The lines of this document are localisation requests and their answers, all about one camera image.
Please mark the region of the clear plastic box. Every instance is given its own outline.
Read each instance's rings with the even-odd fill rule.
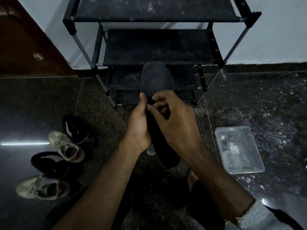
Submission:
[[[248,126],[218,127],[215,136],[223,166],[228,173],[264,172],[263,162]]]

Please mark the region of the black shoe rack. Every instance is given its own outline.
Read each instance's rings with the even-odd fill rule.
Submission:
[[[233,0],[240,15],[235,14],[231,0],[69,0],[63,23],[89,63],[111,104],[137,104],[141,89],[142,67],[149,61],[161,61],[172,73],[175,92],[186,102],[199,103],[248,30],[261,12],[251,12],[245,0]],[[75,22],[97,22],[92,58],[86,53],[76,33]],[[109,29],[104,22],[202,22],[207,29]],[[223,60],[213,34],[215,22],[244,22],[246,28]],[[98,63],[102,39],[106,43],[103,64]],[[202,65],[217,65],[207,83]],[[102,81],[98,66],[108,66]],[[199,76],[201,85],[197,85]],[[110,96],[115,90],[122,101]]]

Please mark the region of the granite tile floor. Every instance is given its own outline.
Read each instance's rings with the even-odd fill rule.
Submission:
[[[216,127],[251,128],[266,168],[260,174],[235,175],[255,198],[286,211],[307,229],[307,73],[225,74],[219,76],[195,108],[204,144],[218,159]],[[51,151],[49,145],[0,145],[1,229],[50,229],[94,180],[125,132],[132,106],[113,109],[93,78],[29,78],[0,80],[0,143],[47,142],[62,130],[64,114],[87,120],[99,139],[83,164],[81,190],[56,201],[20,198],[19,182],[40,172],[31,157]],[[155,156],[143,153],[133,171],[134,203],[122,229],[199,229],[183,208],[175,208],[163,192],[169,177],[183,177],[188,168],[164,170]]]

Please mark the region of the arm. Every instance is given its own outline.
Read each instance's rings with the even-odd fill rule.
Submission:
[[[237,224],[236,218],[242,217],[247,212],[255,201],[253,197],[212,158],[204,147],[194,111],[190,106],[172,91],[158,92],[152,98],[157,102],[153,106],[148,106],[148,109],[154,115],[167,143],[198,175],[222,217]],[[168,120],[165,120],[158,111],[162,106],[168,106],[171,111]]]
[[[55,225],[58,229],[111,229],[118,206],[139,155],[151,145],[145,108],[147,100],[132,112],[124,138],[80,200]]]

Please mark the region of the black fabric shelf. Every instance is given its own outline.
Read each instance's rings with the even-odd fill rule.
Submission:
[[[195,73],[192,65],[168,65],[174,88],[197,88]],[[141,90],[141,75],[143,66],[114,66],[110,77],[110,90]]]
[[[104,66],[216,64],[207,30],[109,30]]]
[[[137,105],[140,101],[141,90],[125,90],[123,93],[122,105]],[[175,94],[184,102],[193,103],[195,102],[195,96],[193,90],[175,90]]]
[[[240,22],[230,0],[81,0],[76,22]]]

